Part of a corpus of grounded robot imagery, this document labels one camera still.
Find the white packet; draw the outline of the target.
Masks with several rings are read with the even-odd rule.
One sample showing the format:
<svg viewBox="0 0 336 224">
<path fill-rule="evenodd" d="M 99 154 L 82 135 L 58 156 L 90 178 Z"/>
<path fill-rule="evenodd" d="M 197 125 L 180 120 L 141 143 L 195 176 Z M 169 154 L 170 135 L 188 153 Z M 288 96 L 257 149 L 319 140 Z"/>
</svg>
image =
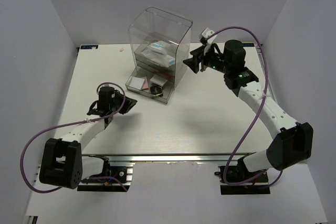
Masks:
<svg viewBox="0 0 336 224">
<path fill-rule="evenodd" d="M 145 80 L 143 78 L 132 77 L 129 86 L 141 90 L 143 88 L 144 83 Z"/>
</svg>

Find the pink makeup card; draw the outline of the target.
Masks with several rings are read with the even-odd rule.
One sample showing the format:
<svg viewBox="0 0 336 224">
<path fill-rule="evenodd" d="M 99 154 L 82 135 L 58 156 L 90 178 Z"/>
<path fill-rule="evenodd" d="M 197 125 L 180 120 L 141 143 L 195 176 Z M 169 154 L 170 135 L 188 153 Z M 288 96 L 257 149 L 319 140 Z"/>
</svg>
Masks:
<svg viewBox="0 0 336 224">
<path fill-rule="evenodd" d="M 143 86 L 142 86 L 141 90 L 148 90 L 149 89 L 149 85 L 148 85 L 148 79 L 147 79 L 147 77 L 142 77 L 142 79 L 144 80 L 144 82 L 143 82 Z"/>
</svg>

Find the black gold compact case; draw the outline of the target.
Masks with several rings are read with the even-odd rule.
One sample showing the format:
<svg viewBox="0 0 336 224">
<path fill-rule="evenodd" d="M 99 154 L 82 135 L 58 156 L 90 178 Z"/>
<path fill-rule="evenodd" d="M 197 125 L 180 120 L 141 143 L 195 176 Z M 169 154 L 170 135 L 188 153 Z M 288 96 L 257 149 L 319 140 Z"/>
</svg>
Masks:
<svg viewBox="0 0 336 224">
<path fill-rule="evenodd" d="M 159 85 L 150 86 L 149 91 L 153 96 L 157 96 L 157 97 L 162 97 L 163 96 L 163 89 Z"/>
</svg>

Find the white cotton pad pack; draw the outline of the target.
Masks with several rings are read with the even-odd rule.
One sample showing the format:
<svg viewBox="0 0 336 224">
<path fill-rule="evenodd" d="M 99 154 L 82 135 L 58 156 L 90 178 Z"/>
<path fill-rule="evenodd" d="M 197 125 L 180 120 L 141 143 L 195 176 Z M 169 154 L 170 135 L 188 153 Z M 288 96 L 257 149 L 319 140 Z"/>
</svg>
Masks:
<svg viewBox="0 0 336 224">
<path fill-rule="evenodd" d="M 144 56 L 147 60 L 155 63 L 156 65 L 162 67 L 170 67 L 175 64 L 175 58 L 171 57 L 167 54 L 158 54 L 156 52 L 152 52 L 149 49 L 143 50 L 140 55 Z"/>
<path fill-rule="evenodd" d="M 148 44 L 147 48 L 150 51 L 156 52 L 158 54 L 169 54 L 170 52 L 173 52 L 176 49 L 176 46 L 175 44 L 160 40 Z"/>
</svg>

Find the white square compact box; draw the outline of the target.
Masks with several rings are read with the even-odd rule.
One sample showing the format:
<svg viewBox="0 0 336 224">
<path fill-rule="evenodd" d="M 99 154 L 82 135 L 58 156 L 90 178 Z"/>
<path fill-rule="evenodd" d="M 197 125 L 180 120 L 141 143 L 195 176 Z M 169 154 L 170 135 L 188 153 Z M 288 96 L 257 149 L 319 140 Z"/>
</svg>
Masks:
<svg viewBox="0 0 336 224">
<path fill-rule="evenodd" d="M 153 84 L 156 84 L 156 85 L 158 85 L 158 86 L 163 87 L 163 86 L 167 83 L 167 80 L 155 74 L 155 75 L 150 79 L 150 82 L 153 83 Z"/>
</svg>

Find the clear acrylic drawer organizer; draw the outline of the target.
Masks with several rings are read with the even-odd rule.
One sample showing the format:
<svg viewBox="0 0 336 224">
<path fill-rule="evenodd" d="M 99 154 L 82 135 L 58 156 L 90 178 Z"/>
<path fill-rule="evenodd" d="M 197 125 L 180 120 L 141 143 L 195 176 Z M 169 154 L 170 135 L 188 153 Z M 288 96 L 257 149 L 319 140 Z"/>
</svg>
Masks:
<svg viewBox="0 0 336 224">
<path fill-rule="evenodd" d="M 125 83 L 129 91 L 168 103 L 187 67 L 192 20 L 154 6 L 146 8 L 128 30 L 135 68 Z"/>
</svg>

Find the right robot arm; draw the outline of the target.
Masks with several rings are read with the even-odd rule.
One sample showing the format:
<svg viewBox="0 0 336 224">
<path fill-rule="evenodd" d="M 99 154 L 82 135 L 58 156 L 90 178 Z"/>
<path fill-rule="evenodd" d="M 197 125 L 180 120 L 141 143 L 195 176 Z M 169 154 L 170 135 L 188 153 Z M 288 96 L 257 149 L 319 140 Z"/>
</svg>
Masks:
<svg viewBox="0 0 336 224">
<path fill-rule="evenodd" d="M 245 66 L 245 56 L 243 43 L 229 40 L 223 52 L 217 44 L 202 45 L 183 61 L 194 73 L 206 68 L 223 73 L 226 86 L 255 112 L 272 137 L 266 150 L 237 161 L 235 170 L 228 174 L 230 183 L 250 181 L 270 168 L 282 171 L 309 159 L 312 152 L 312 126 L 308 122 L 299 123 L 266 95 L 258 77 Z"/>
</svg>

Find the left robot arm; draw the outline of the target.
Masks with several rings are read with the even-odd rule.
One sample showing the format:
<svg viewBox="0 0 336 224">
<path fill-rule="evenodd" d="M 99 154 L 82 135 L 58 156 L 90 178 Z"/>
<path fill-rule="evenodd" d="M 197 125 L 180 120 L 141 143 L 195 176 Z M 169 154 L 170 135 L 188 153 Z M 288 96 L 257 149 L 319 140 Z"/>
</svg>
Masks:
<svg viewBox="0 0 336 224">
<path fill-rule="evenodd" d="M 85 147 L 112 122 L 115 114 L 126 114 L 137 100 L 113 87 L 101 87 L 86 120 L 61 138 L 50 138 L 44 147 L 39 180 L 43 184 L 75 189 L 81 182 L 113 180 L 108 159 L 83 156 Z"/>
</svg>

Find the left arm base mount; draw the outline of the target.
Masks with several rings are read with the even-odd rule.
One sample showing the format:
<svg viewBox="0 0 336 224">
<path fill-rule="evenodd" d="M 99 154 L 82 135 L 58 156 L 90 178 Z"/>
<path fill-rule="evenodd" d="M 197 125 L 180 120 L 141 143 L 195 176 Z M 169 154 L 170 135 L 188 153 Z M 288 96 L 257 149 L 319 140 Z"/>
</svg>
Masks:
<svg viewBox="0 0 336 224">
<path fill-rule="evenodd" d="M 130 188 L 133 176 L 133 164 L 111 163 L 106 174 L 92 175 L 80 182 L 77 191 L 86 192 L 122 192 Z"/>
</svg>

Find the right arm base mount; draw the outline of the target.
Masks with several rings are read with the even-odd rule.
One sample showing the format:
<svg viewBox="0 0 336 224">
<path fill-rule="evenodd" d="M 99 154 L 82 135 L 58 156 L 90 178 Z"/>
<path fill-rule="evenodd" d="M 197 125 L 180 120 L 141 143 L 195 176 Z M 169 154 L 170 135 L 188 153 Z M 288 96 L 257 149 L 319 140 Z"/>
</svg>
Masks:
<svg viewBox="0 0 336 224">
<path fill-rule="evenodd" d="M 227 185 L 224 181 L 225 166 L 219 166 L 214 175 L 219 178 L 221 195 L 269 195 L 270 188 L 268 186 L 268 175 L 264 172 L 258 178 L 251 179 L 258 175 L 260 171 L 244 174 L 239 172 L 236 166 L 229 166 L 226 174 L 226 179 L 229 183 L 240 183 L 248 180 L 247 183 L 236 186 Z"/>
</svg>

